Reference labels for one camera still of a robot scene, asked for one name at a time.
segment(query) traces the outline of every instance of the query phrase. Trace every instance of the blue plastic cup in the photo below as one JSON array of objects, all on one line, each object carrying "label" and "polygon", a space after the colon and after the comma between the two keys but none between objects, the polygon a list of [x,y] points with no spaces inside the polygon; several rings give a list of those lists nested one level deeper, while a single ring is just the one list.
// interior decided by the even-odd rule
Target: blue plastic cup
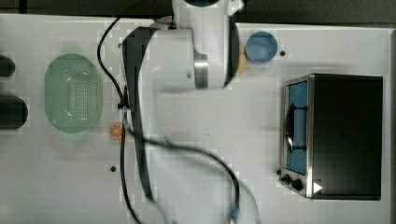
[{"label": "blue plastic cup", "polygon": [[250,36],[245,46],[247,59],[252,63],[271,61],[277,53],[277,42],[273,35],[258,32]]}]

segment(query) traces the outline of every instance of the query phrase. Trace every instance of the wire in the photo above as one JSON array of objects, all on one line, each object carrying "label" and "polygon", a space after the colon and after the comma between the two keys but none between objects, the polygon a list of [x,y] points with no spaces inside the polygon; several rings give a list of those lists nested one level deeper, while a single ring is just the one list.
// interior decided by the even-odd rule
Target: wire
[{"label": "wire", "polygon": [[129,200],[128,196],[128,189],[126,187],[126,178],[125,178],[125,126],[124,124],[124,117],[122,117],[122,134],[121,134],[121,149],[120,149],[120,172],[121,172],[121,184],[122,184],[122,192],[126,202],[126,206],[128,210],[131,212],[134,221],[137,224],[143,224],[143,222],[139,219],[139,217],[134,212],[134,209],[131,206],[131,201]]},{"label": "wire", "polygon": [[[97,48],[97,58],[98,58],[98,62],[100,64],[100,66],[102,67],[102,69],[105,71],[105,73],[107,74],[107,76],[111,79],[111,81],[113,82],[117,93],[120,97],[120,100],[122,101],[122,97],[123,94],[121,92],[120,89],[120,85],[117,82],[117,80],[111,75],[111,73],[106,69],[105,65],[102,62],[102,57],[101,57],[101,49],[102,49],[102,45],[106,39],[107,34],[110,32],[110,30],[113,28],[113,26],[120,20],[120,17],[117,17],[111,24],[110,26],[106,29],[105,33],[103,34],[98,48]],[[143,142],[152,144],[154,146],[158,146],[158,147],[164,147],[164,148],[168,148],[168,149],[177,149],[177,150],[184,150],[184,151],[189,151],[189,152],[193,152],[193,153],[197,153],[197,154],[202,154],[204,156],[207,156],[208,158],[213,159],[214,161],[218,162],[226,171],[227,173],[230,175],[232,181],[233,181],[233,186],[234,186],[234,190],[235,190],[235,202],[234,202],[234,207],[232,208],[232,213],[231,213],[231,220],[236,219],[237,217],[237,213],[239,213],[239,198],[240,198],[240,187],[239,187],[239,182],[238,179],[235,175],[235,173],[233,172],[233,170],[227,165],[227,163],[225,163],[222,159],[220,159],[218,156],[216,156],[215,154],[205,151],[201,148],[198,147],[190,147],[190,146],[177,146],[177,145],[170,145],[169,143],[163,143],[163,142],[158,142],[152,139],[147,139],[145,138],[143,135],[142,136],[136,136],[134,134],[134,132],[132,131],[131,127],[128,124],[128,118],[127,118],[127,108],[126,106],[124,106],[122,108],[122,135],[121,135],[121,144],[120,144],[120,175],[121,175],[121,184],[122,184],[122,191],[123,191],[123,196],[126,202],[126,205],[128,207],[128,210],[130,211],[134,221],[137,224],[143,224],[143,222],[139,219],[139,217],[136,215],[134,209],[131,206],[131,201],[129,199],[128,196],[128,189],[126,187],[126,178],[125,178],[125,127],[127,127],[128,132],[133,136],[133,137],[139,137],[143,140]]]},{"label": "wire", "polygon": [[176,27],[173,25],[174,18],[175,18],[175,15],[174,15],[174,13],[172,12],[171,25],[168,27],[169,30],[176,30]]},{"label": "wire", "polygon": [[233,170],[221,158],[219,158],[217,155],[215,155],[209,151],[206,151],[202,148],[190,147],[190,146],[178,146],[178,145],[173,145],[173,144],[170,145],[169,143],[159,142],[159,141],[152,140],[152,139],[147,139],[144,136],[136,136],[136,134],[131,129],[131,126],[128,123],[127,113],[125,111],[123,113],[122,120],[123,120],[122,126],[126,127],[129,134],[134,136],[135,138],[138,137],[138,138],[142,139],[143,142],[152,144],[157,147],[164,147],[164,148],[176,149],[176,150],[184,150],[184,151],[202,154],[202,155],[207,156],[207,157],[213,159],[214,161],[218,162],[227,171],[227,173],[230,175],[231,180],[233,181],[233,186],[235,189],[235,202],[234,202],[233,212],[237,212],[237,211],[234,211],[236,209],[239,210],[240,187],[239,187],[238,178],[236,177]]},{"label": "wire", "polygon": [[96,55],[98,57],[98,61],[100,66],[102,67],[102,69],[105,71],[106,75],[111,79],[111,81],[114,84],[114,87],[116,87],[117,93],[119,94],[120,99],[122,98],[122,92],[121,92],[121,88],[119,83],[117,82],[117,80],[113,77],[113,75],[111,75],[111,73],[107,70],[107,68],[105,67],[105,65],[102,62],[102,56],[101,56],[101,49],[102,49],[102,45],[103,42],[106,39],[106,36],[108,34],[108,32],[110,32],[110,30],[113,28],[113,26],[117,23],[117,21],[119,21],[121,19],[121,17],[117,17],[113,22],[111,22],[110,26],[106,29],[105,33],[102,35],[102,38],[99,41],[99,45],[96,51]]}]

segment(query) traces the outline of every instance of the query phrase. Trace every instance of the white tabletop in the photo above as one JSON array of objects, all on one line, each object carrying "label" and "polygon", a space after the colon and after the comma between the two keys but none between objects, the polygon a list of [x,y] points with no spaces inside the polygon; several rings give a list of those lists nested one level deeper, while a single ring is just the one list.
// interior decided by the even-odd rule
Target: white tabletop
[{"label": "white tabletop", "polygon": [[[14,60],[12,77],[0,77],[0,92],[20,96],[29,108],[25,125],[0,131],[1,223],[125,223],[120,194],[120,144],[109,136],[120,121],[118,95],[100,69],[96,47],[111,18],[0,15],[0,54]],[[104,62],[122,81],[118,44],[150,20],[122,19],[110,32]],[[164,134],[200,142],[230,163],[256,197],[262,223],[389,223],[390,30],[347,27],[238,24],[241,44],[256,31],[275,36],[279,50],[264,65],[249,63],[231,90],[164,94],[159,101]],[[44,111],[44,75],[70,50],[91,60],[104,81],[101,117],[79,141],[61,134]],[[280,88],[311,73],[380,75],[384,78],[382,197],[378,202],[308,201],[277,183]],[[161,223],[142,194],[134,169],[133,138],[127,138],[128,179],[145,223]]]}]

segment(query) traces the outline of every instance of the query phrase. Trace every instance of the mesh basket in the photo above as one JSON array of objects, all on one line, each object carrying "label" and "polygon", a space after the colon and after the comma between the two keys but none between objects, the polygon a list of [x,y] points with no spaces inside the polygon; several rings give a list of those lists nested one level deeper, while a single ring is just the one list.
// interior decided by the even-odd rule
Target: mesh basket
[{"label": "mesh basket", "polygon": [[102,110],[102,80],[94,65],[78,54],[55,59],[45,77],[49,122],[64,133],[90,128]]}]

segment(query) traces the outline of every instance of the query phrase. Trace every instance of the stainless steel oven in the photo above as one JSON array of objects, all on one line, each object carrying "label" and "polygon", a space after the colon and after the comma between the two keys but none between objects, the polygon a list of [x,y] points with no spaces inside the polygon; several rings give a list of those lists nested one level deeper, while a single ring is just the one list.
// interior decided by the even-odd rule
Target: stainless steel oven
[{"label": "stainless steel oven", "polygon": [[279,181],[308,199],[380,200],[382,77],[313,74],[283,95]]}]

